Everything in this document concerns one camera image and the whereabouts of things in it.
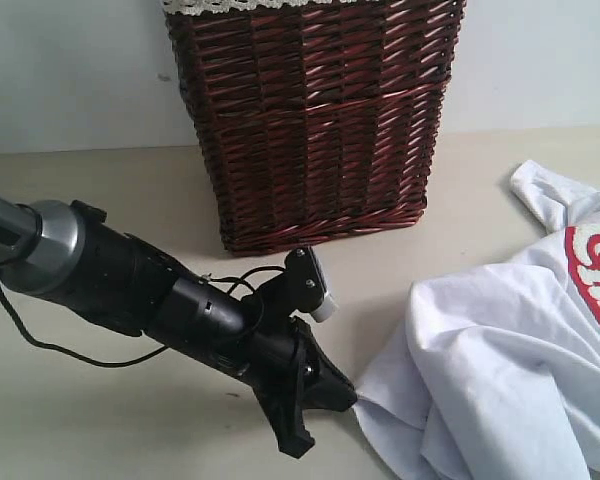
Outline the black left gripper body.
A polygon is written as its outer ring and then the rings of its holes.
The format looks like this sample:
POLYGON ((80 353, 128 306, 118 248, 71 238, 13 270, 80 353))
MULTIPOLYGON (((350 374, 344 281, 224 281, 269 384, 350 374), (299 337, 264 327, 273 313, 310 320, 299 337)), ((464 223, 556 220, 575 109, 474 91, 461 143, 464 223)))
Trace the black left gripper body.
POLYGON ((305 392, 307 341, 294 316, 297 302, 287 279, 271 279, 239 301, 245 332, 239 341, 237 380, 264 393, 305 392))

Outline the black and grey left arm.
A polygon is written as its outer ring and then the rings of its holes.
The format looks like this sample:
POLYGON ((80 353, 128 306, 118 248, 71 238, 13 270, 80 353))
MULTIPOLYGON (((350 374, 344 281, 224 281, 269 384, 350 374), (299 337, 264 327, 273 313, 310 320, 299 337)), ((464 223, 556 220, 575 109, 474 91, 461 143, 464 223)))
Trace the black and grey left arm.
POLYGON ((305 411, 344 412, 356 403, 353 384, 311 332, 335 309, 312 248, 292 250, 268 281, 251 286, 246 276, 198 276, 106 218, 81 201, 0 198, 0 298, 14 291, 63 306, 240 381, 279 450, 294 458, 314 445, 305 411))

